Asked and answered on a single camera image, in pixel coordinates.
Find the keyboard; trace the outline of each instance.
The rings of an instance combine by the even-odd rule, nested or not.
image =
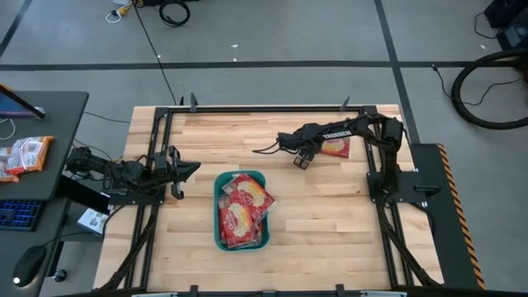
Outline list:
[[[44,201],[0,200],[0,230],[34,231]]]

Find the gray concrete floor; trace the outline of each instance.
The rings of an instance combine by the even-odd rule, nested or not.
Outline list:
[[[0,40],[22,0],[0,6]],[[473,33],[473,17],[489,0],[383,0],[400,61],[467,61],[500,50]],[[140,10],[160,59],[172,62],[290,60],[389,61],[374,0],[202,0],[191,20],[168,28],[151,7]],[[111,0],[33,0],[4,54],[3,64],[117,64],[156,61],[134,12],[105,22]],[[487,22],[479,27],[492,34]],[[441,68],[447,87],[459,68]],[[403,80],[423,143],[446,146],[483,276],[491,290],[528,291],[524,251],[528,224],[528,128],[481,130],[461,120],[430,68],[403,68]],[[200,104],[400,103],[391,68],[168,69],[176,97],[194,92]],[[491,83],[515,78],[509,69],[479,70],[464,86],[477,101]],[[87,111],[129,120],[133,106],[170,105],[159,70],[0,71],[17,90],[90,93]],[[497,87],[475,113],[493,120],[526,115],[523,82]],[[127,125],[89,115],[77,138],[119,157]],[[47,281],[42,296],[92,288],[100,243],[68,243],[60,266],[69,278]]]

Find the black desk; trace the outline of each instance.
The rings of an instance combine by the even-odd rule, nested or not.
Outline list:
[[[52,266],[58,240],[46,245],[48,253],[37,277],[26,287],[12,282],[12,272],[18,259],[27,248],[57,238],[61,233],[70,205],[68,199],[55,198],[57,185],[62,178],[64,162],[73,137],[83,116],[88,94],[86,92],[17,92],[24,100],[46,111],[43,120],[14,120],[16,133],[12,139],[1,141],[0,146],[12,145],[17,139],[29,136],[51,135],[51,142],[42,172],[28,172],[18,183],[0,183],[3,199],[49,200],[40,217],[35,232],[0,230],[0,291],[2,296],[38,296],[40,288]]]

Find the wooden tabletop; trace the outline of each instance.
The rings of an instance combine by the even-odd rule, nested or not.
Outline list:
[[[377,108],[401,120],[398,106]],[[147,152],[154,109],[135,107],[125,158]],[[186,198],[176,201],[167,192],[160,208],[148,291],[188,291],[191,285],[205,291],[335,290],[335,284],[344,284],[346,290],[389,289],[379,221],[365,179],[368,166],[362,138],[351,138],[348,159],[318,154],[306,171],[298,169],[288,153],[251,152],[273,144],[277,132],[355,116],[354,112],[175,115],[169,143],[177,146],[183,161],[202,165],[182,184]],[[407,143],[398,160],[404,171],[413,169]],[[256,252],[223,252],[213,235],[213,183],[222,172],[243,169],[263,173],[267,191],[277,200],[269,215],[271,240]],[[108,281],[130,250],[136,210],[126,206],[109,222],[94,287]],[[426,214],[406,204],[399,204],[399,213],[409,250],[433,279],[442,282]],[[401,261],[394,255],[403,283]],[[139,259],[136,285],[143,257]]]

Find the teal plastic bin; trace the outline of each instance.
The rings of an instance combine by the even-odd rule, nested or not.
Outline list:
[[[258,182],[264,189],[266,189],[266,178],[262,175],[262,173],[254,170],[246,170],[246,171],[234,171],[234,172],[224,172],[218,177],[216,177],[216,181],[214,181],[214,241],[216,242],[216,246],[221,249],[222,251],[226,252],[249,252],[249,251],[256,251],[258,249],[264,248],[267,243],[270,242],[270,225],[267,223],[268,216],[262,220],[262,243],[261,245],[255,246],[255,247],[246,247],[246,248],[240,248],[240,249],[228,249],[227,246],[220,242],[220,224],[219,224],[219,211],[218,211],[218,199],[224,194],[224,190],[222,190],[222,186],[227,184],[228,182],[231,182],[234,176],[246,173],[251,178],[253,178],[256,182]]]

